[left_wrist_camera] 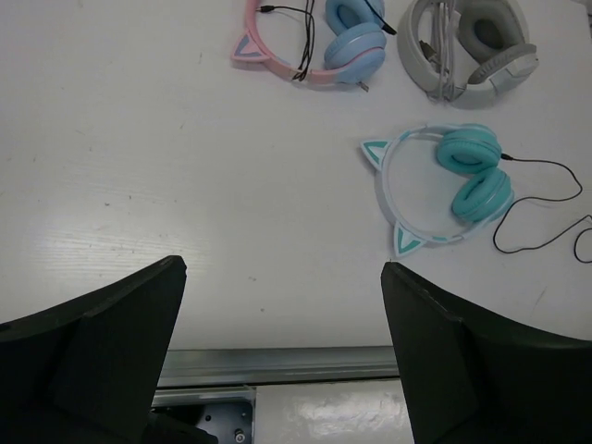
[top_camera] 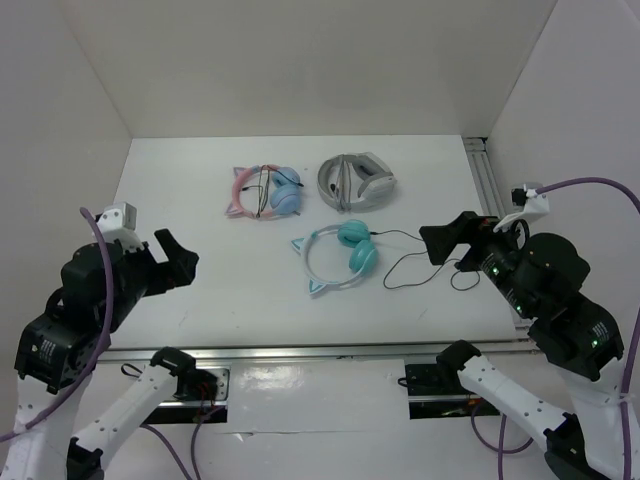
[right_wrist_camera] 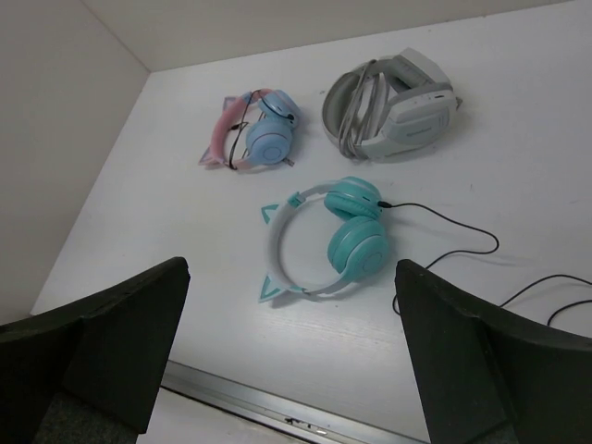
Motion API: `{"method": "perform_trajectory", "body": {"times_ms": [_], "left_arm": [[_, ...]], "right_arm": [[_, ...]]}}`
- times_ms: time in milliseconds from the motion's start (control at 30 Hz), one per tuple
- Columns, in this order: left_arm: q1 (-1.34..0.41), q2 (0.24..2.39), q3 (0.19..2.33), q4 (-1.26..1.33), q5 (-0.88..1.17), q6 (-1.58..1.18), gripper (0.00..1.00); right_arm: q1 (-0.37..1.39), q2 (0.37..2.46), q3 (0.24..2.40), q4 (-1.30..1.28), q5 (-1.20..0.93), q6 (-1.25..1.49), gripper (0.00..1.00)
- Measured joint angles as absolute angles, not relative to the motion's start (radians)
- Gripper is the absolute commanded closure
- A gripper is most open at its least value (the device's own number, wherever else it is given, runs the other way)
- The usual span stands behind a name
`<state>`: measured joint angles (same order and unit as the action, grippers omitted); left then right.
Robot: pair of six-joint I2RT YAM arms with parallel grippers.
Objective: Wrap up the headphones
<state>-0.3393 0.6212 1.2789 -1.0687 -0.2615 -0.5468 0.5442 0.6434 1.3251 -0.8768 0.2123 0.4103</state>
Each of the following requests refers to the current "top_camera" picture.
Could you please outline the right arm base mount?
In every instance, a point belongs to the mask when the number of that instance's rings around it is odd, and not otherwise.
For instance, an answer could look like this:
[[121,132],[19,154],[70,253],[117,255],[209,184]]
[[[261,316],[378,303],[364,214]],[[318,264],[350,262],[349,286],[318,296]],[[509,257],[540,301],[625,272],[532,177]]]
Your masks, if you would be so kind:
[[435,364],[407,364],[397,384],[408,395],[411,420],[498,415],[498,410],[478,395],[447,383]]

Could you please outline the teal cat-ear headphones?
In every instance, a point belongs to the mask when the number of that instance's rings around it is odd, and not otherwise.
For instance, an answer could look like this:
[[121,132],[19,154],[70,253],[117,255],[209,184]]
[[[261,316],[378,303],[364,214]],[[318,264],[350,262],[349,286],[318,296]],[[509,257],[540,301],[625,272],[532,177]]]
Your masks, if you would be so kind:
[[315,229],[289,245],[299,255],[310,296],[356,286],[379,259],[372,231],[360,220]]

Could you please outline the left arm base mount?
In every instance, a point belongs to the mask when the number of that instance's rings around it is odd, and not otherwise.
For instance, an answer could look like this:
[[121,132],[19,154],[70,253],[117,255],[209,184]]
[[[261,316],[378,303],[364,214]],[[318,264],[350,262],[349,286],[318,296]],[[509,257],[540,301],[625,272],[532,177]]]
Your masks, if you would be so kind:
[[186,387],[180,387],[147,417],[149,425],[191,425],[227,422],[230,370],[224,367],[205,369]]

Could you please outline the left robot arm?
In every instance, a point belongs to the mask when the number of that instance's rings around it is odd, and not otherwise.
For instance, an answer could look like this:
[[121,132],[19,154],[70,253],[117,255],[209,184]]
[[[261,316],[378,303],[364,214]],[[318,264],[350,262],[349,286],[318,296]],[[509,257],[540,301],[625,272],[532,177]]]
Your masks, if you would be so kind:
[[166,255],[145,242],[98,235],[61,269],[60,288],[22,332],[15,360],[18,408],[4,479],[101,479],[115,453],[168,396],[204,392],[208,374],[173,347],[157,351],[140,377],[106,412],[80,431],[77,409],[110,337],[145,297],[190,285],[199,257],[167,229],[155,232]]

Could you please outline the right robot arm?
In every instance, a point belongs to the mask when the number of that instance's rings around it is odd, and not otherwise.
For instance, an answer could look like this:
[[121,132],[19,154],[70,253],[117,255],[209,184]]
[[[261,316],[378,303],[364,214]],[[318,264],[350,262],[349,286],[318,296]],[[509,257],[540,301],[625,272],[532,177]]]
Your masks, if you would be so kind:
[[437,356],[438,384],[448,392],[473,392],[510,418],[543,450],[559,479],[638,478],[639,422],[623,385],[623,340],[613,316],[581,292],[589,264],[562,236],[537,233],[519,245],[513,230],[497,225],[495,217],[465,211],[419,234],[434,265],[468,246],[456,269],[483,273],[530,321],[528,335],[559,371],[573,409],[527,391],[465,340]]

